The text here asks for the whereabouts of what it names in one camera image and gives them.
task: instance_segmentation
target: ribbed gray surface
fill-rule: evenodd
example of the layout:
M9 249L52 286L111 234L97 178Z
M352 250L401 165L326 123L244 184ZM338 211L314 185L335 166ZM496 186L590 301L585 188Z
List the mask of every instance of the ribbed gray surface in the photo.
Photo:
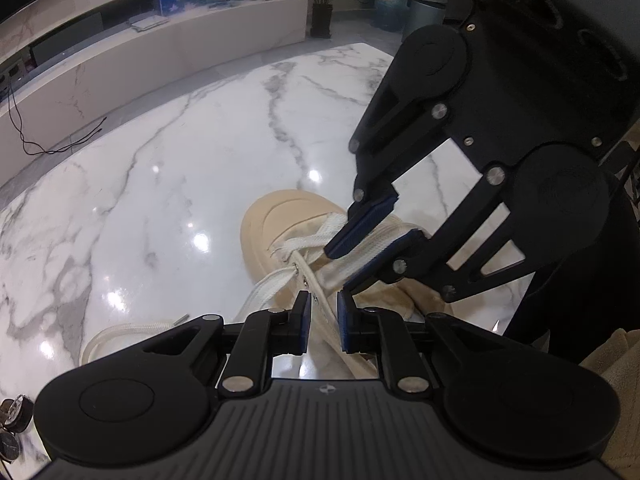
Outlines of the ribbed gray surface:
M328 384L335 389L325 388ZM389 395L379 381L275 380L261 397L224 404L207 431L171 457L128 470L92 470L56 461L37 478L564 480L617 477L599 462L561 472L517 471L488 462L457 443L431 406L398 400Z

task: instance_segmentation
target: gray trash bin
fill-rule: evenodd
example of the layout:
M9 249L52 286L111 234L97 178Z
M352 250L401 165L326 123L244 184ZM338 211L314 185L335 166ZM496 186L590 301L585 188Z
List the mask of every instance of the gray trash bin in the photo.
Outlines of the gray trash bin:
M409 18L404 26L402 40L414 30L427 25L441 25L449 0L407 0Z

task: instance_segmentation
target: white marble tabletop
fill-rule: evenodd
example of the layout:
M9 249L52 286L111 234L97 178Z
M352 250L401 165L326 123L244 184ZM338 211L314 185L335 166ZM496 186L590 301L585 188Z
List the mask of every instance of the white marble tabletop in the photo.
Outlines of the white marble tabletop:
M245 210L291 188L350 205L347 142L391 59L359 43L211 84L123 124L18 196L0 213L2 398L35 399L108 326L212 312L231 320L252 288L239 243ZM396 182L396 214L434 232L478 178L448 141ZM528 281L454 312L502 332ZM335 360L318 352L274 369L339 378ZM15 480L47 461L33 428L22 444Z

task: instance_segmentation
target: white shoelace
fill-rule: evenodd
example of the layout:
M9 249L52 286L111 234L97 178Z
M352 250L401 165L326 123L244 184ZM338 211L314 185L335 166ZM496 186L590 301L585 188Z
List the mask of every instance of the white shoelace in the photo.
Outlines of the white shoelace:
M413 226L407 225L395 216L389 216L378 225L349 254L338 260L331 260L315 272L311 265L324 255L324 247L342 229L347 221L345 215L332 213L318 231L309 236L289 238L278 244L273 251L284 267L269 273L258 283L247 297L234 322L241 322L252 312L268 308L276 294L291 280L300 277L306 288L314 295L320 309L312 313L313 330L319 333L334 351L344 360L354 377L369 379L378 376L376 367L361 355L342 352L338 322L325 291L334 291L341 287L351 276L380 254L389 244L406 234ZM157 335L178 326L185 320L183 316L176 322L157 322L148 324L127 323L112 326L98 332L86 345L80 364L92 360L92 354L108 341L129 334Z

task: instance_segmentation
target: gray tile floor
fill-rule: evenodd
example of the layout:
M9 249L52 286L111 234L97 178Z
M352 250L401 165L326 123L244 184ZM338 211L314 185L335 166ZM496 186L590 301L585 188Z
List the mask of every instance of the gray tile floor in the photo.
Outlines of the gray tile floor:
M306 40L301 43L282 46L261 52L260 54L254 54L253 56L229 61L170 83L135 99L123 107L111 111L102 124L102 131L94 135L91 140L98 139L138 115L148 112L171 99L201 88L202 86L242 72L248 72L265 64L288 59L289 57L350 43L368 43L394 56L400 47L400 33L385 32L384 30L372 27L370 24L371 17L372 12L370 10L336 12L332 20L332 37L330 40L307 37ZM70 134L69 137L62 141L56 148L66 146L69 142L81 139L90 132L98 122L99 120L94 121L81 130ZM4 209L11 200L20 195L25 189L37 182L41 176L70 156L74 150L79 149L81 149L81 147L73 148L64 153L41 155L35 158L30 165L4 184L4 186L0 187L0 210Z

